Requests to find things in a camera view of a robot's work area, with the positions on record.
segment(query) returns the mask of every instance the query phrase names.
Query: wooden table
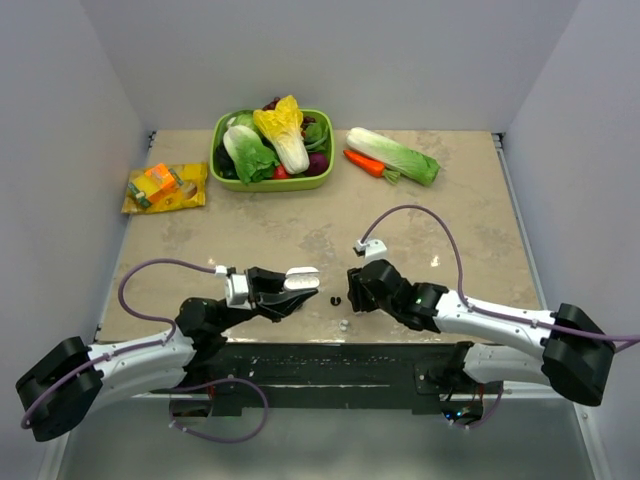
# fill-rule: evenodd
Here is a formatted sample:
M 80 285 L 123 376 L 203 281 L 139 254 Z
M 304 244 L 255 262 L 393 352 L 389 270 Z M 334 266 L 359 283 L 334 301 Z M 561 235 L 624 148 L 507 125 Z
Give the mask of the wooden table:
M 383 312 L 354 314 L 347 300 L 346 271 L 361 265 L 352 247 L 369 224 L 390 207 L 417 203 L 437 212 L 455 236 L 465 269 L 465 292 L 476 298 L 521 308 L 538 307 L 527 258 L 502 168 L 488 132 L 383 131 L 441 165 L 431 187 L 407 179 L 396 186 L 370 177 L 347 162 L 345 131 L 336 132 L 335 167 L 316 190 L 246 194 L 208 179 L 207 204 L 131 219 L 110 298 L 96 340 L 133 340 L 165 328 L 127 315 L 117 286 L 134 265 L 155 257 L 175 257 L 201 265 L 239 270 L 259 266 L 286 271 L 315 266 L 321 291 L 279 324 L 254 319 L 230 330 L 231 341 L 264 342 L 455 342 L 457 335 L 412 332 Z M 159 131 L 149 164 L 207 162 L 211 131 Z M 448 240 L 430 217 L 398 212 L 374 237 L 389 248 L 389 260 L 410 281 L 455 287 L 456 266 Z M 188 297 L 223 298 L 224 282 L 212 275 L 173 266 L 149 267 L 128 284 L 132 306 L 175 317 Z M 334 307 L 331 296 L 341 296 Z M 350 325 L 341 331 L 339 323 Z

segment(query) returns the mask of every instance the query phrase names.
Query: purple vegetable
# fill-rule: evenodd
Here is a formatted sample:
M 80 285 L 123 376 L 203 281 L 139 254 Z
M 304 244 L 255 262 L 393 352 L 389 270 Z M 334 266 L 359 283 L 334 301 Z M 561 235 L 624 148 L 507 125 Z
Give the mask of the purple vegetable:
M 329 160 L 323 153 L 316 152 L 309 154 L 309 168 L 304 174 L 307 177 L 317 177 L 329 169 Z

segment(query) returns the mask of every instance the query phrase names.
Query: yellow bag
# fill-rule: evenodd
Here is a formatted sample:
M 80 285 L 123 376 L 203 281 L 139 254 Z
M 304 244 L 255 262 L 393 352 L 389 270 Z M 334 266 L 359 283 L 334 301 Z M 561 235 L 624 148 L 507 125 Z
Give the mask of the yellow bag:
M 206 163 L 189 163 L 186 165 L 167 165 L 181 180 L 181 185 L 167 193 L 156 203 L 147 208 L 140 205 L 132 192 L 134 180 L 145 174 L 148 168 L 133 170 L 129 174 L 129 188 L 122 204 L 122 213 L 159 213 L 181 210 L 183 208 L 200 207 L 205 204 L 205 183 L 207 180 Z

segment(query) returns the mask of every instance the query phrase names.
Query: tomato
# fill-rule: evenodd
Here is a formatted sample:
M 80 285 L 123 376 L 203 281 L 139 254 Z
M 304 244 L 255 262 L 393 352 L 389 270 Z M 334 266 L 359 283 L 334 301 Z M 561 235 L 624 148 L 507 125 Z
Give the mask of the tomato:
M 273 173 L 272 180 L 284 180 L 285 178 L 291 178 L 291 175 L 287 173 L 282 165 L 276 167 L 276 171 Z

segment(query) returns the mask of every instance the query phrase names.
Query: yellow snack bag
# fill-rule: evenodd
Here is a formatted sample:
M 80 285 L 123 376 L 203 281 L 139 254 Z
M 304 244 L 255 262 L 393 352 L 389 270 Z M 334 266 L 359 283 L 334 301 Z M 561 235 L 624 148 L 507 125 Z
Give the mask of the yellow snack bag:
M 205 204 L 205 183 L 207 180 L 206 163 L 189 163 L 186 165 L 162 165 L 175 177 L 175 185 L 157 194 L 158 187 L 150 183 L 145 168 L 133 170 L 129 174 L 127 194 L 122 204 L 122 213 L 159 213 L 181 210 L 183 208 L 200 207 Z M 151 203 L 149 199 L 159 199 Z

